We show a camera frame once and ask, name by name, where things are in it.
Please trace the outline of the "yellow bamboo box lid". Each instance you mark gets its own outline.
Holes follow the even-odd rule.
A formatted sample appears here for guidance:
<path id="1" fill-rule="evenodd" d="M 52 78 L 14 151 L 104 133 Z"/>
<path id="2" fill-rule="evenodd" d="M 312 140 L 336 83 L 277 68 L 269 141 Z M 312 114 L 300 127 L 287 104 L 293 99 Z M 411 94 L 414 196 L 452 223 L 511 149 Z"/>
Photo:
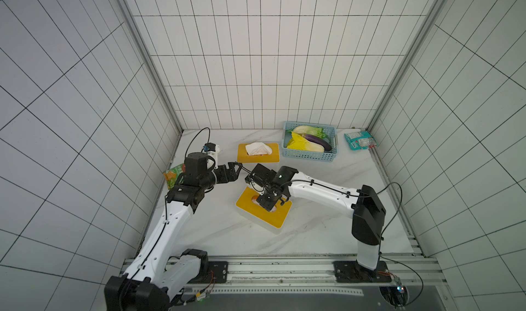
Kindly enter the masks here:
<path id="1" fill-rule="evenodd" d="M 276 143 L 242 143 L 238 146 L 239 163 L 279 163 L 279 147 Z"/>

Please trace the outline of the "white box base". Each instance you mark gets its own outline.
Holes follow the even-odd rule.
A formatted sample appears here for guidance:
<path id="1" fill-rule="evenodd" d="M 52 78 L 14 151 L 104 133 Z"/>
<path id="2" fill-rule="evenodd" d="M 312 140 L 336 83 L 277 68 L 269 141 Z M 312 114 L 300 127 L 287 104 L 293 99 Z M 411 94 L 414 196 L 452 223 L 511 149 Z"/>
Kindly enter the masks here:
<path id="1" fill-rule="evenodd" d="M 290 205 L 278 206 L 276 211 L 268 212 L 261 206 L 252 203 L 236 206 L 236 210 L 240 215 L 274 234 L 282 232 L 290 208 Z"/>

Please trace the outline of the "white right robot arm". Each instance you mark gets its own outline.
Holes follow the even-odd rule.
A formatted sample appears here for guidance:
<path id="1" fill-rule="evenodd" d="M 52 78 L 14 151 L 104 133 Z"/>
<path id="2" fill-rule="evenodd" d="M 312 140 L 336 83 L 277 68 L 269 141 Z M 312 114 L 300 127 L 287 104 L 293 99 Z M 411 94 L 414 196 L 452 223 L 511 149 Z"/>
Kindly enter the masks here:
<path id="1" fill-rule="evenodd" d="M 262 164 L 247 172 L 245 182 L 259 194 L 256 202 L 267 212 L 290 198 L 303 198 L 342 213 L 351 219 L 351 234 L 358 242 L 358 266 L 377 270 L 386 209 L 372 187 L 337 186 L 292 167 L 274 171 Z"/>

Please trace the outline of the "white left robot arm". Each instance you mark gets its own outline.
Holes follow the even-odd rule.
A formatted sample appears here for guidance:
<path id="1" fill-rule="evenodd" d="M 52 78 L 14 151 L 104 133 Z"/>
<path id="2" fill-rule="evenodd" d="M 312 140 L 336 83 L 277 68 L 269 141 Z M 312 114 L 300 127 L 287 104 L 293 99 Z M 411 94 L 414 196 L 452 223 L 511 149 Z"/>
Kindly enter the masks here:
<path id="1" fill-rule="evenodd" d="M 242 164 L 219 165 L 216 152 L 193 152 L 164 198 L 164 210 L 138 256 L 120 276 L 112 276 L 104 287 L 108 310 L 170 310 L 186 304 L 184 287 L 192 281 L 211 284 L 208 254 L 187 249 L 172 267 L 167 267 L 178 234 L 195 214 L 205 195 L 218 184 L 237 181 Z"/>

